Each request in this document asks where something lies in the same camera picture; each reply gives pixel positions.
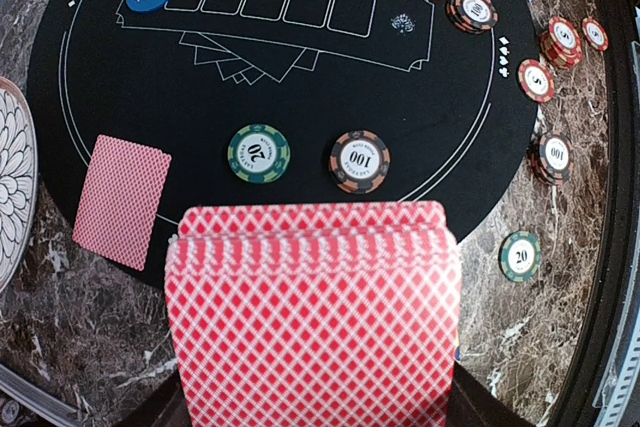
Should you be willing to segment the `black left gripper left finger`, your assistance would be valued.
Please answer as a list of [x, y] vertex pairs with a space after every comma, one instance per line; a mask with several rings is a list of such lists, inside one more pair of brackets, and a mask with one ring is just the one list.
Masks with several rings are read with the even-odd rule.
[[167, 378], [148, 399], [116, 426], [191, 426], [180, 377]]

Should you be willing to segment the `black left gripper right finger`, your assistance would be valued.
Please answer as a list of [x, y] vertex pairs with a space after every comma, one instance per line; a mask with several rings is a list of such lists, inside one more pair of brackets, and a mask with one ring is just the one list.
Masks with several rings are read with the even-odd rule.
[[533, 427], [474, 378], [460, 363], [454, 363], [449, 397], [449, 427]]

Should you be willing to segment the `red playing card deck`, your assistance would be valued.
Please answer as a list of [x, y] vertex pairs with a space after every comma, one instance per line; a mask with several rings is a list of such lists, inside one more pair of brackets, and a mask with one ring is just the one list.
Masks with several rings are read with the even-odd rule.
[[442, 426], [461, 297], [435, 201], [192, 207], [165, 295], [196, 426]]

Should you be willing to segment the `red card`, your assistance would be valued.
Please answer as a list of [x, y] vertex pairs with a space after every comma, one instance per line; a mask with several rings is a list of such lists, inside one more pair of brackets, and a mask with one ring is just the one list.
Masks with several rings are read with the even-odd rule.
[[142, 271], [171, 160], [154, 147], [98, 136], [80, 196], [73, 241]]

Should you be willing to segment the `black red poker chip stack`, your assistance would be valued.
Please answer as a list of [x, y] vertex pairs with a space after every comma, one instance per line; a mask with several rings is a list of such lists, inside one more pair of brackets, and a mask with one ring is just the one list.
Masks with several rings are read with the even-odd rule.
[[534, 174], [542, 182], [557, 187], [565, 185], [574, 167], [570, 138], [560, 131], [543, 133], [532, 142], [529, 160]]

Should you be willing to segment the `black chip mat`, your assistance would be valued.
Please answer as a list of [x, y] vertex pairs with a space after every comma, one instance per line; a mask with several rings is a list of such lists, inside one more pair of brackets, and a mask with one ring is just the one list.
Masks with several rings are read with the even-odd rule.
[[499, 19], [490, 0], [448, 0], [445, 10], [455, 27], [471, 34], [488, 32]]
[[368, 130], [353, 130], [334, 142], [328, 167], [340, 189], [368, 194], [384, 182], [390, 163], [390, 151], [379, 136]]

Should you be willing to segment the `green chip mat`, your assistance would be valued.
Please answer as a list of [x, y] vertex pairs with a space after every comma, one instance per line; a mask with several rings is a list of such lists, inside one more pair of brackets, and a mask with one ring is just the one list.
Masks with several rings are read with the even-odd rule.
[[271, 183], [287, 170], [291, 150], [287, 139], [267, 124], [249, 124], [232, 137], [227, 159], [240, 179], [254, 184]]

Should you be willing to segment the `black chip mat front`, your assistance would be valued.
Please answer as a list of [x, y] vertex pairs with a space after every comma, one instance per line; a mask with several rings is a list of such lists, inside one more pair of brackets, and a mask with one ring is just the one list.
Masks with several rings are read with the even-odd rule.
[[490, 0], [448, 0], [445, 10], [455, 27], [471, 34], [488, 32], [499, 19]]

